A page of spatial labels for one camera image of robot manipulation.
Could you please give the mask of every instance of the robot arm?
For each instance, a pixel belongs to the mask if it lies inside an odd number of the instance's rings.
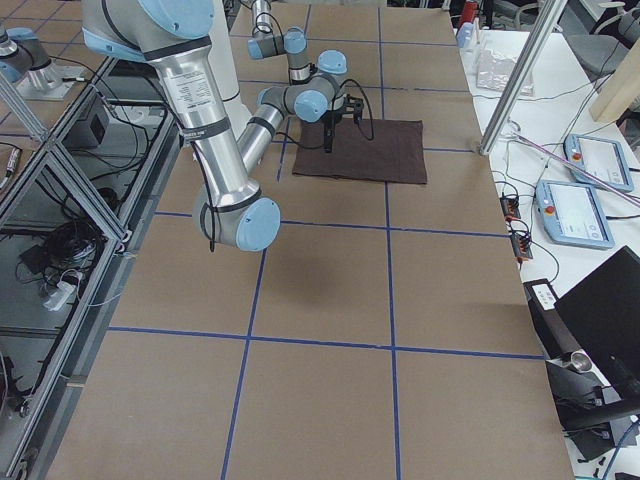
[[[0,22],[0,73],[12,83],[25,73],[36,90],[46,92],[62,84],[62,78],[36,34],[28,28],[6,30]]]
[[[260,15],[265,1],[256,0],[253,7],[258,12],[254,33],[266,37],[273,35],[267,33],[270,26],[258,21],[270,18]],[[346,59],[339,52],[325,52],[325,71],[309,75],[304,84],[264,91],[236,141],[208,62],[215,13],[212,0],[83,0],[83,31],[89,48],[156,69],[204,173],[205,188],[194,207],[196,224],[212,241],[258,251],[274,240],[280,212],[275,202],[261,197],[249,174],[288,115],[316,121],[330,105],[339,106]],[[306,39],[300,29],[287,35],[281,43],[287,52],[289,45],[299,65],[306,58]]]

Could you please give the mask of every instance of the blue cable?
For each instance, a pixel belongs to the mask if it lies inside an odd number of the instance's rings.
[[[624,435],[622,435],[622,438],[618,442],[618,445],[616,445],[616,449],[613,451],[613,456],[611,457],[611,460],[609,460],[609,465],[607,465],[607,469],[604,471],[604,474],[602,475],[602,480],[607,480],[607,476],[609,475],[609,472],[613,467],[613,462],[616,461],[616,457],[618,456],[618,453],[620,453],[620,449],[624,445],[624,441],[627,439],[627,437],[631,433],[631,430],[633,430],[633,428],[637,427],[639,424],[640,424],[640,419],[636,420],[631,425],[629,425],[629,428],[627,428],[627,431],[624,432]]]

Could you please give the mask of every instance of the computer monitor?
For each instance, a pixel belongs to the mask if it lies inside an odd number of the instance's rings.
[[[555,306],[620,396],[640,396],[640,257],[621,248]]]

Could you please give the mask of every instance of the black mat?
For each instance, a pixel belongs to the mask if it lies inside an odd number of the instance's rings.
[[[349,118],[336,125],[333,152],[298,148],[293,173],[394,183],[427,183],[422,151],[422,122],[374,120],[374,140],[367,141]],[[369,121],[362,130],[370,133]],[[322,123],[302,124],[300,143],[322,144]]]

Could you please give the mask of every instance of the square cloth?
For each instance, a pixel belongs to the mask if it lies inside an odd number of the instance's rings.
[[[369,135],[368,120],[362,130]],[[374,120],[374,140],[368,141],[350,118],[336,125],[333,152],[298,148],[293,173],[395,183],[427,183],[422,151],[422,122]],[[322,143],[322,123],[302,122],[300,143]]]

